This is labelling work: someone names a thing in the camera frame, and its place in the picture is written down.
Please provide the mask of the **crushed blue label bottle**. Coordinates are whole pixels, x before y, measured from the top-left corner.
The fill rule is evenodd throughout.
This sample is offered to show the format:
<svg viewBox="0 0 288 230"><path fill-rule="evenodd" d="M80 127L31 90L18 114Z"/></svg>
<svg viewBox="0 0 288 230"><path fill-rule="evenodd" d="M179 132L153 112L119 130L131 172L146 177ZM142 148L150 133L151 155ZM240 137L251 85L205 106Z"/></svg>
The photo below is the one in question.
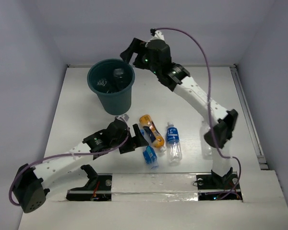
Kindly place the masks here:
<svg viewBox="0 0 288 230"><path fill-rule="evenodd" d="M155 153L155 150L151 146L150 139L146 132L143 129L140 129L140 132L144 139L148 142L148 146L143 147L143 157L145 160L145 163L147 167L149 167L151 170L156 169L159 167L159 164L157 162L157 155Z"/></svg>

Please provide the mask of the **orange milk tea bottle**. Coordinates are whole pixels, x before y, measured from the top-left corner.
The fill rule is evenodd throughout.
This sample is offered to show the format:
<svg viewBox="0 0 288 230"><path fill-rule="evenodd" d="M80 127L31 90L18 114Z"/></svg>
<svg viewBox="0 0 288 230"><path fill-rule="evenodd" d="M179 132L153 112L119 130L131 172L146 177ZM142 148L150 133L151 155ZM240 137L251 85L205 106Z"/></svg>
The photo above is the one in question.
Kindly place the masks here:
<svg viewBox="0 0 288 230"><path fill-rule="evenodd" d="M160 153L166 151L165 141L161 134L158 132L150 115L143 115L139 119L140 125L148 135L153 147L158 149Z"/></svg>

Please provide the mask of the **clear bottle white cap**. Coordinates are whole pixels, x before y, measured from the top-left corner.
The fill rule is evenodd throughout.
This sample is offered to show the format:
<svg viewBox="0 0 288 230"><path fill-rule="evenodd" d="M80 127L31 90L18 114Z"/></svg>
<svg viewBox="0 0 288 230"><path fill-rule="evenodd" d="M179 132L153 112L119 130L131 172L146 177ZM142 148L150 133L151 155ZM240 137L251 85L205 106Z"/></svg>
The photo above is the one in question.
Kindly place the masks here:
<svg viewBox="0 0 288 230"><path fill-rule="evenodd" d="M106 78L97 80L94 88L101 93L113 93L113 87Z"/></svg>

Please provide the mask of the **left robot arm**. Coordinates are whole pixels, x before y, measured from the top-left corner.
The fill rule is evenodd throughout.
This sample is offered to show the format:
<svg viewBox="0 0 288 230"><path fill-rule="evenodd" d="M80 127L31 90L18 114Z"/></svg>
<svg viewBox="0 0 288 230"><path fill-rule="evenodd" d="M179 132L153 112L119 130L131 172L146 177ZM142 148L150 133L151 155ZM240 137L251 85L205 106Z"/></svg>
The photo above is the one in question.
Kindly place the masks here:
<svg viewBox="0 0 288 230"><path fill-rule="evenodd" d="M80 184L85 189L94 188L98 175L89 165L91 160L115 150L124 154L148 146L138 125L134 124L132 127L134 136L124 120L115 118L107 128L85 137L70 151L22 165L9 188L10 202L21 207L24 213L35 211L44 204L51 193L53 182L72 173L78 167L86 172L81 176Z"/></svg>

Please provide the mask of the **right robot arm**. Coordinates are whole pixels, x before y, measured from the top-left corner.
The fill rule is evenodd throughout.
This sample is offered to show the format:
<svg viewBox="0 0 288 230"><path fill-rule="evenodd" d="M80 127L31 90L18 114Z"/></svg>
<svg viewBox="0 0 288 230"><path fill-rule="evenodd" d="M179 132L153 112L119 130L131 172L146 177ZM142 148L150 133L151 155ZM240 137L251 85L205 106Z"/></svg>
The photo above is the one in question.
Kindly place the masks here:
<svg viewBox="0 0 288 230"><path fill-rule="evenodd" d="M172 61L170 47L162 39L149 42L134 38L120 58L129 63L136 54L133 65L146 69L157 76L158 81L188 102L212 127L203 135L212 148L213 166L211 182L217 188L224 187L233 173L226 143L232 138L238 118L235 109L228 110L216 101L208 101L207 93L182 65Z"/></svg>

